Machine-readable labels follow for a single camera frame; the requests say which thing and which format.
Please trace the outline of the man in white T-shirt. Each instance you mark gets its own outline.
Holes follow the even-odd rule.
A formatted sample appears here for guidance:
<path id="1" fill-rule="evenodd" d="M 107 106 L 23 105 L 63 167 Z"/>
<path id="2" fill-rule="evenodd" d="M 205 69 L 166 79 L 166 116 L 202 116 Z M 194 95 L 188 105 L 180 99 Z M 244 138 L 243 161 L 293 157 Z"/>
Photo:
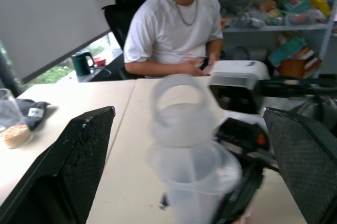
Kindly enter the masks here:
<path id="1" fill-rule="evenodd" d="M 223 39 L 218 0 L 146 0 L 128 30 L 125 63 L 203 63 L 206 44 Z"/>

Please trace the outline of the clear plastic cup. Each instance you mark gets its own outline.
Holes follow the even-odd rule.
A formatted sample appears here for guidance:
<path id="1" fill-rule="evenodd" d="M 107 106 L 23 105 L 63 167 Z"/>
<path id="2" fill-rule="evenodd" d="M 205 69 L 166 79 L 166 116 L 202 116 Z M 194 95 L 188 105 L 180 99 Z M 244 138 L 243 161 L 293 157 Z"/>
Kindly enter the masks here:
<path id="1" fill-rule="evenodd" d="M 239 161 L 215 141 L 184 148 L 156 144 L 148 160 L 164 183 L 176 224 L 211 224 L 222 196 L 242 177 Z"/>
<path id="2" fill-rule="evenodd" d="M 192 86 L 201 95 L 198 103 L 173 104 L 160 109 L 158 103 L 172 87 Z M 176 74 L 161 79 L 151 93 L 151 111 L 154 122 L 152 133 L 157 142 L 173 148 L 190 148 L 212 139 L 216 118 L 210 110 L 206 91 L 186 74 Z"/>

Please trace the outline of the yellow package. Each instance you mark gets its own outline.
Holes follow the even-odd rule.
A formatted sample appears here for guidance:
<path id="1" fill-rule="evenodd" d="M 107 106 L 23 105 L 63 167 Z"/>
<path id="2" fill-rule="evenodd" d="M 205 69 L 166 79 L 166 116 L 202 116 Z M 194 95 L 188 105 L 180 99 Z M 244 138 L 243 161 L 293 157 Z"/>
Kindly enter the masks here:
<path id="1" fill-rule="evenodd" d="M 312 7 L 317 8 L 325 17 L 331 15 L 331 7 L 326 0 L 309 0 Z"/>

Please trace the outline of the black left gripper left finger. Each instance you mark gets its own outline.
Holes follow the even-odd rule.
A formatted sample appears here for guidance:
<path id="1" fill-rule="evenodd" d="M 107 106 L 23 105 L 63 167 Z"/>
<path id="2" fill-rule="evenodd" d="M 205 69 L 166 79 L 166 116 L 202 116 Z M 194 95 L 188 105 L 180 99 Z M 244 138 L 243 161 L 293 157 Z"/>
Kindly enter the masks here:
<path id="1" fill-rule="evenodd" d="M 0 224 L 86 224 L 115 117 L 106 106 L 66 125 L 0 206 Z"/>

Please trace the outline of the pile of clear plastic bags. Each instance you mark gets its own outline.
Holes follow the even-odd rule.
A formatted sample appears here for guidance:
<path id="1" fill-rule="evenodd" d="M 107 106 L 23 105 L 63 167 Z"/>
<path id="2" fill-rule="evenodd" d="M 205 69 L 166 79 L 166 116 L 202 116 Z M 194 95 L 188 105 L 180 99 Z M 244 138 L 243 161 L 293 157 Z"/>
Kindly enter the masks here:
<path id="1" fill-rule="evenodd" d="M 219 0 L 221 15 L 228 27 L 261 29 L 277 0 Z"/>

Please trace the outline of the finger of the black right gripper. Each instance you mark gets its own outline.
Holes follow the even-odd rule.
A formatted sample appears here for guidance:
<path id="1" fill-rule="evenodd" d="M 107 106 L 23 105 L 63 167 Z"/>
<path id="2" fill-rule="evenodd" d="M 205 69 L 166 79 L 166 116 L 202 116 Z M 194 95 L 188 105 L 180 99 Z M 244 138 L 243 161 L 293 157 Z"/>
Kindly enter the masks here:
<path id="1" fill-rule="evenodd" d="M 161 198 L 158 202 L 158 207 L 160 209 L 166 209 L 169 206 L 166 193 L 162 193 Z"/>
<path id="2" fill-rule="evenodd" d="M 232 224 L 239 220 L 249 206 L 263 180 L 263 168 L 249 165 L 235 190 L 226 194 L 213 215 L 210 224 Z"/>

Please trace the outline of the colourful book stack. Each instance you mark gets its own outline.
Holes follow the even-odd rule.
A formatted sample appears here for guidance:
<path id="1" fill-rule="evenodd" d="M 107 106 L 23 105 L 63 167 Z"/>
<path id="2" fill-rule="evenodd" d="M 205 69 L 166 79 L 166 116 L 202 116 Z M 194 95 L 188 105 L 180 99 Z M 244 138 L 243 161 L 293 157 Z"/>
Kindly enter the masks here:
<path id="1" fill-rule="evenodd" d="M 277 38 L 276 49 L 269 54 L 268 62 L 277 70 L 285 60 L 303 60 L 304 77 L 310 76 L 322 65 L 322 60 L 307 44 L 299 32 L 282 32 Z"/>

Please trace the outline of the dark green kettle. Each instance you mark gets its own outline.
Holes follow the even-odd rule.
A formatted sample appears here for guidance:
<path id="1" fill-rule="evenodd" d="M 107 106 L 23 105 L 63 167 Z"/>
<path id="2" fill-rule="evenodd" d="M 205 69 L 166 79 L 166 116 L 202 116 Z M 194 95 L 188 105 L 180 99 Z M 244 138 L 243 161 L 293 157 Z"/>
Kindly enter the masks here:
<path id="1" fill-rule="evenodd" d="M 82 50 L 71 56 L 72 63 L 77 77 L 82 77 L 91 74 L 91 69 L 94 68 L 94 60 L 92 54 L 87 50 Z"/>

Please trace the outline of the black cloth pouch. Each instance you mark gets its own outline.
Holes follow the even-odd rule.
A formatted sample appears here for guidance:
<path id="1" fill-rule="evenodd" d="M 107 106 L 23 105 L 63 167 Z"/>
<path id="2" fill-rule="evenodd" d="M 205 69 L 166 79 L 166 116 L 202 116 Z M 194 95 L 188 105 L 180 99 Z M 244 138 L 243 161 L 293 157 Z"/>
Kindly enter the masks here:
<path id="1" fill-rule="evenodd" d="M 30 131 L 34 131 L 43 121 L 47 108 L 50 106 L 50 103 L 45 101 L 35 102 L 31 99 L 16 98 L 16 103 Z"/>

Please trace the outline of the person right hand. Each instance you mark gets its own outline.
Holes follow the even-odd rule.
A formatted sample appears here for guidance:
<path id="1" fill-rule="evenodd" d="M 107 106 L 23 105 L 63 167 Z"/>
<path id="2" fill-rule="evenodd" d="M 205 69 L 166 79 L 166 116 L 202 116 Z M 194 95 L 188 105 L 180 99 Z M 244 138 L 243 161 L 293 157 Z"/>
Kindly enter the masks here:
<path id="1" fill-rule="evenodd" d="M 182 72 L 192 76 L 205 76 L 206 74 L 198 68 L 198 61 L 192 60 L 183 64 Z"/>

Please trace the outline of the person left hand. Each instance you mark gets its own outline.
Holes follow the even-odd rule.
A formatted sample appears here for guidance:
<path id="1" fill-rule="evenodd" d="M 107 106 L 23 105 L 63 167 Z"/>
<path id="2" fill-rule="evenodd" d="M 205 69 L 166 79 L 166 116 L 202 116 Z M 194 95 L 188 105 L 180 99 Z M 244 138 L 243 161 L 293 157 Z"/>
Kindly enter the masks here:
<path id="1" fill-rule="evenodd" d="M 220 59 L 220 55 L 219 53 L 210 53 L 208 65 L 214 65 Z"/>

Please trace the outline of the black office chair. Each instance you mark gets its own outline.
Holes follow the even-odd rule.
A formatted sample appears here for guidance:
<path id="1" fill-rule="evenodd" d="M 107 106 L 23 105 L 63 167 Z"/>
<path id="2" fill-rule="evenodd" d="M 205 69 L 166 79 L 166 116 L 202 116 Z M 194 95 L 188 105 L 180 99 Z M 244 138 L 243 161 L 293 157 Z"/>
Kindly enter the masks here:
<path id="1" fill-rule="evenodd" d="M 114 5 L 102 8 L 111 32 L 121 49 L 124 48 L 132 18 L 146 0 L 115 0 Z"/>

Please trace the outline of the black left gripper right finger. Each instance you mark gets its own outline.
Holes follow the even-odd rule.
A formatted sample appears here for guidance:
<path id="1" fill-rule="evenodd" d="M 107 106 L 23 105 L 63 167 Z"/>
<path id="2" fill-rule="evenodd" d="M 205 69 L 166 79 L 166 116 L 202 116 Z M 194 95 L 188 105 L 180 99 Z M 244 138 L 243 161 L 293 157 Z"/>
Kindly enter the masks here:
<path id="1" fill-rule="evenodd" d="M 267 108 L 275 159 L 308 224 L 337 224 L 337 138 L 319 121 Z"/>

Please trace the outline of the glass jar with grains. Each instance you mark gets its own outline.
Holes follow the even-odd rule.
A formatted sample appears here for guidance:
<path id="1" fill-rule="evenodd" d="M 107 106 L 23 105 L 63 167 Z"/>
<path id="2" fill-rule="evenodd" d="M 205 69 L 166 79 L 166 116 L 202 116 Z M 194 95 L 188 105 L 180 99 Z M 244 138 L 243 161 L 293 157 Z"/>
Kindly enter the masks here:
<path id="1" fill-rule="evenodd" d="M 0 89 L 0 143 L 16 149 L 28 143 L 33 133 L 26 124 L 12 92 Z"/>

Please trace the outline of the grey roller blind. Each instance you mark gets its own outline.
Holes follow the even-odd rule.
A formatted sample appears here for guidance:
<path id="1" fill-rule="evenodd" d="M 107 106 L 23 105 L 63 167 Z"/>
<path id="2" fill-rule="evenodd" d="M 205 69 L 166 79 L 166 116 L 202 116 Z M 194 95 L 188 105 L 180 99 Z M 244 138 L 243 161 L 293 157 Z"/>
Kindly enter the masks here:
<path id="1" fill-rule="evenodd" d="M 103 7 L 115 0 L 0 0 L 0 42 L 29 81 L 108 32 Z"/>

